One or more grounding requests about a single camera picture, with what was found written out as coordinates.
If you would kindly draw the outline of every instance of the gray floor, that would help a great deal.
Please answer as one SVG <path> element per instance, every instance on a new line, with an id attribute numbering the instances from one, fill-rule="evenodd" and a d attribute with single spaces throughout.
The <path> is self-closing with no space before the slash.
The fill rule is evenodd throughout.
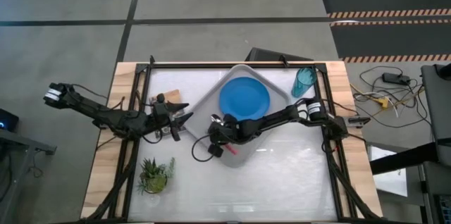
<path id="1" fill-rule="evenodd" d="M 0 0 L 0 20 L 124 19 L 130 0 Z M 135 18 L 325 16 L 322 0 L 139 0 Z M 50 82 L 73 82 L 107 94 L 123 26 L 0 27 L 0 107 L 20 116 L 20 133 L 58 145 L 55 156 L 38 156 L 44 177 L 32 176 L 21 194 L 18 223 L 78 219 L 99 131 L 73 111 L 44 105 Z M 325 23 L 134 26 L 125 61 L 236 61 L 258 46 L 316 60 L 338 60 Z M 396 63 L 419 78 L 423 63 Z M 376 64 L 347 65 L 353 84 L 369 91 L 358 74 Z M 374 79 L 382 70 L 368 74 Z M 362 104 L 369 112 L 375 104 Z M 386 111 L 379 118 L 401 125 L 416 120 Z M 415 147 L 429 141 L 425 123 L 391 130 L 376 122 L 364 128 L 370 142 Z M 393 220 L 419 221 L 415 208 L 383 202 Z"/>

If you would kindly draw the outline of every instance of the green plant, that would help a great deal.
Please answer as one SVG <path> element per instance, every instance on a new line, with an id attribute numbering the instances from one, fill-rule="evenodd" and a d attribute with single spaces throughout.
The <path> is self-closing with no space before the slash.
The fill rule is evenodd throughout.
<path id="1" fill-rule="evenodd" d="M 141 194 L 146 191 L 149 193 L 161 192 L 169 178 L 174 174 L 175 159 L 171 158 L 169 167 L 166 164 L 156 165 L 155 158 L 153 161 L 145 158 L 141 163 L 142 172 L 140 174 L 140 181 L 138 184 L 138 190 Z"/>

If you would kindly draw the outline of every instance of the desk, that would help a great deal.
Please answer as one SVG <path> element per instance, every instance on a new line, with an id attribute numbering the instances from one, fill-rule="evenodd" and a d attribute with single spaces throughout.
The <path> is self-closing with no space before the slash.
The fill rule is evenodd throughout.
<path id="1" fill-rule="evenodd" d="M 228 63 L 267 63 L 267 62 L 223 62 Z M 290 62 L 292 64 L 302 64 L 311 62 Z M 354 108 L 354 100 L 347 78 L 345 64 L 341 61 L 318 62 L 325 63 L 329 74 L 330 88 L 335 102 L 342 104 L 348 108 Z M 119 63 L 117 65 L 113 84 L 110 92 L 110 99 L 108 106 L 116 105 L 122 97 L 125 97 L 124 106 L 128 105 L 130 92 L 132 89 L 132 81 L 135 74 L 136 62 L 133 63 Z M 337 115 L 339 116 L 353 116 L 353 112 L 346 111 L 338 106 L 335 106 Z M 361 130 L 351 129 L 350 133 L 355 135 L 362 135 Z M 102 131 L 99 136 L 98 144 L 105 142 L 112 138 L 112 133 L 109 131 Z M 87 217 L 91 214 L 98 205 L 102 202 L 109 190 L 113 186 L 114 176 L 116 173 L 116 165 L 118 153 L 121 147 L 121 141 L 113 140 L 102 147 L 94 157 L 89 184 L 85 195 L 85 202 L 83 204 L 81 217 Z M 369 206 L 369 208 L 379 216 L 382 216 L 381 206 L 379 204 L 378 195 L 373 181 L 368 156 L 364 143 L 359 139 L 349 137 L 343 140 L 343 149 L 347 160 L 347 168 L 350 174 L 352 186 L 359 193 L 360 197 Z M 116 213 L 120 215 L 123 203 L 125 186 L 123 186 L 118 197 L 116 206 Z M 349 216 L 349 209 L 347 207 L 346 194 L 340 188 L 340 198 L 342 199 L 342 207 L 344 215 Z"/>

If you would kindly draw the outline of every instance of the black metal frame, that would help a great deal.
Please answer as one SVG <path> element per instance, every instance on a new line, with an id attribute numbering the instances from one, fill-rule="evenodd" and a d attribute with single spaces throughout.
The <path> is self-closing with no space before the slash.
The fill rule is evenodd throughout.
<path id="1" fill-rule="evenodd" d="M 136 65 L 135 76 L 134 76 L 133 84 L 132 84 L 132 92 L 130 94 L 130 103 L 129 103 L 128 108 L 133 109 L 135 107 L 137 88 L 138 88 L 138 84 L 140 81 L 140 76 L 142 74 L 145 74 L 145 77 L 144 77 L 143 91 L 141 92 L 141 100 L 146 99 L 147 92 L 149 89 L 150 75 L 151 75 L 152 69 L 232 68 L 233 66 L 240 64 L 240 63 L 241 62 L 239 62 L 239 63 L 237 63 L 237 62 L 230 62 L 230 63 L 228 63 L 228 62 L 222 62 L 222 63 L 155 63 L 155 60 L 153 59 L 153 57 L 151 57 L 150 63 L 138 63 Z M 311 62 L 311 63 L 288 64 L 287 65 L 286 63 L 284 64 L 281 62 L 271 62 L 271 63 L 250 62 L 250 63 L 246 63 L 246 64 L 252 68 L 286 68 L 287 66 L 289 66 L 290 68 L 318 69 L 318 71 L 323 76 L 322 78 L 323 78 L 323 83 L 324 83 L 324 87 L 325 87 L 325 91 L 326 91 L 326 98 L 327 98 L 327 100 L 329 100 L 328 101 L 329 112 L 332 113 L 333 115 L 335 115 L 335 107 L 333 105 L 332 91 L 330 89 L 328 73 L 327 73 L 325 63 Z M 315 83 L 314 88 L 315 88 L 316 94 L 321 98 L 321 91 L 319 89 L 318 82 Z M 144 107 L 141 105 L 140 105 L 140 110 L 141 111 L 144 110 Z M 133 146 L 132 146 L 132 154 L 130 157 L 130 161 L 136 161 L 135 159 L 136 159 L 136 156 L 138 153 L 140 143 L 133 142 L 132 144 L 133 144 Z M 339 156 L 339 161 L 340 161 L 340 167 L 342 168 L 342 171 L 343 171 L 345 177 L 349 181 L 349 173 L 348 173 L 348 169 L 347 169 L 345 152 L 343 150 L 342 143 L 336 142 L 336 144 L 338 145 L 338 156 Z M 122 174 L 122 169 L 125 164 L 125 155 L 126 155 L 127 149 L 128 149 L 128 142 L 123 141 L 121 144 L 121 150 L 120 150 L 119 158 L 118 158 L 118 166 L 116 169 L 115 183 L 118 182 L 118 177 Z M 343 214 L 341 200 L 340 200 L 338 181 L 337 181 L 336 176 L 333 174 L 333 172 L 330 169 L 329 169 L 329 174 L 330 174 L 330 182 L 332 185 L 332 193 L 333 193 L 333 198 L 334 198 L 334 203 L 335 203 L 335 210 L 337 213 L 337 218 L 338 218 L 338 220 L 340 220 L 340 219 L 344 218 L 344 214 Z M 132 172 L 129 174 L 127 185 L 126 185 L 126 190 L 125 190 L 125 199 L 124 199 L 122 214 L 120 216 L 120 219 L 122 221 L 127 220 L 127 218 L 128 218 L 134 176 L 135 176 L 135 171 L 132 170 Z M 354 206 L 353 201 L 349 197 L 349 195 L 347 197 L 347 201 L 349 204 L 351 218 L 356 218 L 357 217 L 356 208 Z M 114 202 L 112 203 L 112 205 L 110 206 L 110 209 L 109 209 L 108 218 L 111 220 L 113 220 L 116 217 L 116 204 L 117 204 L 117 197 L 115 198 Z"/>

